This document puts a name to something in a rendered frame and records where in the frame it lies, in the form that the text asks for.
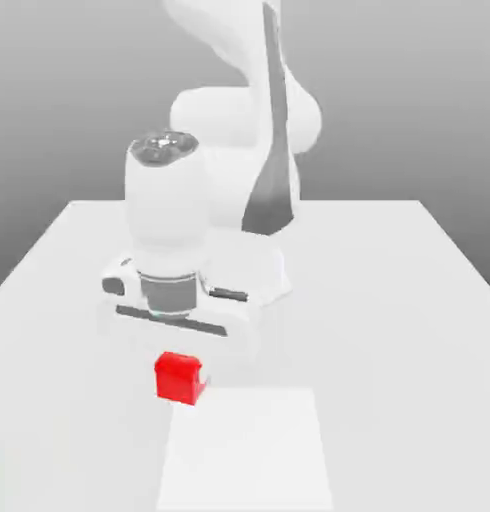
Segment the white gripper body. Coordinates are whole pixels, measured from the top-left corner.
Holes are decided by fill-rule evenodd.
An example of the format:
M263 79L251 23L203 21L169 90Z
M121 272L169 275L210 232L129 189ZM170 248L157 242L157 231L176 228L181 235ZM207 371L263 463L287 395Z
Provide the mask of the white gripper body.
M242 355L255 349L257 329L243 304L210 299L186 315L153 313L143 303L103 299L97 305L101 332L159 352Z

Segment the small red cube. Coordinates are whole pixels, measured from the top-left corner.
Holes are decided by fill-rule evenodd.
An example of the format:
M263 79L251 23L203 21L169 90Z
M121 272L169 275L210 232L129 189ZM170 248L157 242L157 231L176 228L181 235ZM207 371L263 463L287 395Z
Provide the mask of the small red cube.
M195 356L164 352L154 369L157 396L173 402L194 406L209 383Z

